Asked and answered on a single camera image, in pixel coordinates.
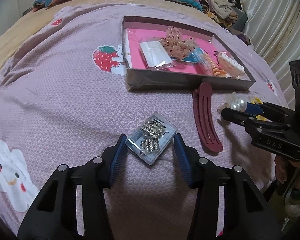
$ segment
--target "clear plastic case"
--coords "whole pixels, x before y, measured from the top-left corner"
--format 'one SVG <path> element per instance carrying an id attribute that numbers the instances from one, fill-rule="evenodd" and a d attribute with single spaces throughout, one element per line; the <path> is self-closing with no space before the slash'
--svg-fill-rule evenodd
<path id="1" fill-rule="evenodd" d="M 154 112 L 143 124 L 128 136 L 126 145 L 152 165 L 177 133 L 178 128 L 158 112 Z"/>

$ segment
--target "white curtain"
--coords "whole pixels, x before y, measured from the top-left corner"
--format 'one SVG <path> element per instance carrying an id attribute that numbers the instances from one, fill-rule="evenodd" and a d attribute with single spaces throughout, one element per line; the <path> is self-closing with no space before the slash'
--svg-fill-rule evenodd
<path id="1" fill-rule="evenodd" d="M 244 33 L 277 77 L 289 108 L 295 108 L 289 62 L 300 59 L 300 0 L 245 0 Z"/>

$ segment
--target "bed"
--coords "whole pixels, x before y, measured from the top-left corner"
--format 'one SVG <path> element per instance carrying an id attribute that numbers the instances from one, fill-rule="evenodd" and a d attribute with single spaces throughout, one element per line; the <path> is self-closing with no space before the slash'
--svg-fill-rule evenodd
<path id="1" fill-rule="evenodd" d="M 30 12 L 0 37 L 0 147 L 8 156 L 20 154 L 16 149 L 23 153 L 24 159 L 20 158 L 27 171 L 16 178 L 28 183 L 29 198 L 37 192 L 30 190 L 32 185 L 40 190 L 59 164 L 78 166 L 100 156 L 121 133 L 130 134 L 154 111 L 174 123 L 185 143 L 201 156 L 224 167 L 241 165 L 260 190 L 269 186 L 274 180 L 274 157 L 251 146 L 244 128 L 224 123 L 217 112 L 230 92 L 212 97 L 213 122 L 224 150 L 211 155 L 200 144 L 190 91 L 128 92 L 124 76 L 96 68 L 91 55 L 97 48 L 109 45 L 119 51 L 124 15 L 160 17 L 218 34 L 256 79 L 249 92 L 238 94 L 286 106 L 266 62 L 194 8 L 164 0 L 71 0 Z M 116 239 L 185 239 L 195 198 L 196 191 L 181 178 L 172 145 L 151 168 L 128 154 L 114 188 L 105 191 Z M 219 232 L 222 203 L 221 196 Z M 80 194 L 77 204 L 83 234 Z M 0 218 L 12 231 L 1 234 L 17 233 L 24 209 L 11 203 L 8 192 L 0 191 Z"/>

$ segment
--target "red strawberry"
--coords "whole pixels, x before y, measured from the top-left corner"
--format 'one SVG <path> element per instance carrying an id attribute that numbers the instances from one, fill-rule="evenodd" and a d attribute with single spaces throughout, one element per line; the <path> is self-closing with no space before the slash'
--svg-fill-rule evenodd
<path id="1" fill-rule="evenodd" d="M 118 53 L 115 47 L 110 46 L 100 46 L 97 48 L 92 57 L 96 65 L 103 71 L 111 71 L 111 67 L 118 67 L 120 62 L 113 61 L 113 57 L 117 57 Z"/>
<path id="2" fill-rule="evenodd" d="M 62 18 L 56 20 L 55 22 L 51 23 L 51 25 L 56 26 L 59 25 L 62 22 Z"/>

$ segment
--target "open box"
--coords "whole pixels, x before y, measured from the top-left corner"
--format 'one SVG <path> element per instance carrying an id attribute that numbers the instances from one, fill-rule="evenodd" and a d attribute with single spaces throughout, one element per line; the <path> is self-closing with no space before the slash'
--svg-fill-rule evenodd
<path id="1" fill-rule="evenodd" d="M 178 28 L 182 36 L 195 37 L 200 48 L 209 53 L 214 61 L 214 51 L 228 51 L 234 60 L 244 67 L 245 75 L 237 78 L 215 77 L 201 73 L 200 68 L 180 65 L 166 70 L 149 70 L 139 51 L 138 40 L 142 37 L 165 37 L 169 26 Z M 197 89 L 202 82 L 211 84 L 213 90 L 246 91 L 255 79 L 234 54 L 234 52 L 214 33 L 183 23 L 164 19 L 124 16 L 122 22 L 122 53 L 128 90 L 149 89 Z"/>

